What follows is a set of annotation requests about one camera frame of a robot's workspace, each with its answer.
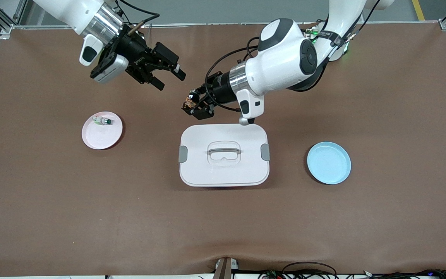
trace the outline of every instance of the plastic container lid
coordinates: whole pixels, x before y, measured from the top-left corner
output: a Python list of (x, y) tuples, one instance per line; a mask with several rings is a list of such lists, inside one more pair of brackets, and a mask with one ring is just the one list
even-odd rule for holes
[(268, 138), (255, 124), (191, 126), (182, 134), (178, 162), (190, 186), (259, 185), (269, 175)]
[(340, 145), (324, 141), (311, 148), (307, 155), (307, 166), (320, 182), (338, 184), (347, 179), (352, 164)]

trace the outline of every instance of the small object in gripper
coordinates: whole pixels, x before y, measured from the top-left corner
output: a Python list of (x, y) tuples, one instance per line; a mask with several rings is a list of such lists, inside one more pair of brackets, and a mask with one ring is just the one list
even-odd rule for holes
[(98, 125), (111, 125), (111, 119), (102, 116), (94, 116), (92, 117), (92, 121)]

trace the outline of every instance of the brown cloth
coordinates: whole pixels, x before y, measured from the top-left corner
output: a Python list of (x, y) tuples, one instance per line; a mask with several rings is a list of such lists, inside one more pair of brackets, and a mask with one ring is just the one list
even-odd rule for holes
[[(446, 269), (446, 32), (437, 23), (368, 24), (316, 88), (268, 94), (256, 120), (271, 149), (262, 185), (182, 182), (182, 132), (238, 119), (218, 108), (197, 121), (182, 102), (261, 28), (152, 30), (148, 42), (172, 49), (187, 73), (181, 82), (157, 71), (163, 91), (128, 74), (96, 83), (71, 30), (14, 30), (1, 41), (0, 276), (187, 274), (223, 256), (241, 269)], [(98, 151), (81, 129), (100, 111), (117, 113), (125, 129)], [(320, 141), (350, 154), (345, 182), (308, 174), (305, 157)]]

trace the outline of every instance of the blue plate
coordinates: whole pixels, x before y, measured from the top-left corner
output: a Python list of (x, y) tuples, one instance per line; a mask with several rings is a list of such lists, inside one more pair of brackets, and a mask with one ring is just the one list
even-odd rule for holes
[(352, 165), (340, 145), (324, 141), (313, 146), (307, 154), (307, 167), (320, 182), (338, 184), (347, 179)]

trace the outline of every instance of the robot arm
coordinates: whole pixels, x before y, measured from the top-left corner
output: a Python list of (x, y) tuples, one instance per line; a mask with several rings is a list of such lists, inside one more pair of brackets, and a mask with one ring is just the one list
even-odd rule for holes
[(237, 101), (241, 124), (253, 122), (264, 113), (266, 93), (285, 88), (308, 90), (319, 78), (329, 57), (351, 39), (366, 0), (329, 0), (329, 16), (315, 43), (306, 39), (291, 19), (280, 18), (264, 27), (259, 37), (258, 54), (229, 72), (208, 78), (191, 91), (182, 109), (197, 119), (214, 115), (219, 104)]
[(99, 57), (91, 78), (106, 83), (123, 71), (139, 83), (151, 83), (159, 90), (165, 86), (152, 75), (155, 69), (171, 71), (183, 81), (178, 56), (162, 43), (154, 49), (143, 37), (123, 23), (122, 18), (104, 0), (35, 0), (45, 11), (70, 25), (84, 37), (79, 61), (90, 66)]

